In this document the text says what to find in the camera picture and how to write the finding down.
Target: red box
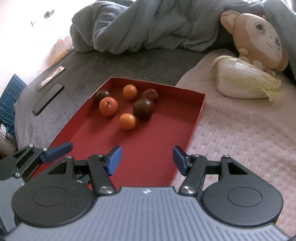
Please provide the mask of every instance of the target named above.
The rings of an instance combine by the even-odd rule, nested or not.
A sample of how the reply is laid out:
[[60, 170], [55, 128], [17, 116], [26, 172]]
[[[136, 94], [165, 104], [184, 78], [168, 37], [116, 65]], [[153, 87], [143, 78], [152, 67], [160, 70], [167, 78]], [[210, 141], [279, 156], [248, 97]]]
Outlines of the red box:
[[[123, 98], [124, 86], [137, 87], [138, 95], [128, 101]], [[115, 145], [123, 149], [122, 160], [111, 177], [114, 186], [169, 186], [177, 172], [172, 152], [175, 145], [187, 148], [196, 128], [206, 95], [172, 86], [111, 77], [99, 89], [108, 90], [119, 104], [118, 112], [104, 117], [99, 111], [95, 93], [56, 137], [51, 147], [72, 142], [69, 155], [85, 160], [90, 155], [107, 154]], [[134, 103], [144, 90], [156, 89], [155, 111], [148, 121], [139, 121], [130, 130], [119, 130], [118, 120], [124, 113], [133, 113]], [[44, 164], [38, 173], [48, 165]]]

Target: monkey plush toy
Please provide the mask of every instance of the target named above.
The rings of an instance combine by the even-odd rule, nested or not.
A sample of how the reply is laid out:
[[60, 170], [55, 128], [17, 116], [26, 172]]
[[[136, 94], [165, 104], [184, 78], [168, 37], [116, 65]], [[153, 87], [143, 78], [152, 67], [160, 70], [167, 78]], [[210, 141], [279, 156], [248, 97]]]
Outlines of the monkey plush toy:
[[266, 19], [229, 10], [222, 13], [221, 23], [232, 34], [241, 60], [273, 77], [276, 74], [272, 69], [283, 71], [287, 67], [288, 54], [282, 48], [276, 30]]

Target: blue crate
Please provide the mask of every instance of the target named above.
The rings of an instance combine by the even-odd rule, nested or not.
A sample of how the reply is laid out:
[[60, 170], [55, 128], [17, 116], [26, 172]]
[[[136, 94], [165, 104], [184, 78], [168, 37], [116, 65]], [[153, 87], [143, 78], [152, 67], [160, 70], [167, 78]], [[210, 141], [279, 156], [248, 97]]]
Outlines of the blue crate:
[[27, 85], [14, 74], [0, 97], [0, 119], [6, 126], [8, 133], [15, 137], [15, 110], [13, 105], [17, 102], [20, 93]]

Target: orange fruit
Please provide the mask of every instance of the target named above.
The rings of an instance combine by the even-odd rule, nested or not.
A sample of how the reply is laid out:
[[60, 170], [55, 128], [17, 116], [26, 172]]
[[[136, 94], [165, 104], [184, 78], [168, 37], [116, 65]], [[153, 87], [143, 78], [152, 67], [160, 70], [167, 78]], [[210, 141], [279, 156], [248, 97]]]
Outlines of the orange fruit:
[[131, 130], [136, 126], [136, 117], [132, 114], [123, 114], [118, 122], [118, 126], [121, 130]]
[[112, 97], [105, 97], [100, 101], [99, 109], [102, 115], [113, 116], [118, 109], [118, 103]]
[[123, 97], [132, 100], [137, 96], [137, 88], [134, 85], [127, 85], [126, 87], [123, 88], [122, 94]]

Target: metal bolt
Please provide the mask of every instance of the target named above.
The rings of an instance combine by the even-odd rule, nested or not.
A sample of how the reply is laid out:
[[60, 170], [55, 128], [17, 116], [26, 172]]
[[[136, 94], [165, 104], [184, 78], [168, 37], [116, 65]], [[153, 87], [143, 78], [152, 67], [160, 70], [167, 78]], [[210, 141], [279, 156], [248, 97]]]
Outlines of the metal bolt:
[[192, 193], [195, 193], [195, 188], [191, 186], [185, 186], [185, 187], [182, 187], [181, 191], [182, 193], [185, 193], [185, 194], [192, 194]]
[[114, 188], [109, 186], [102, 186], [99, 191], [103, 194], [111, 194], [114, 192]]

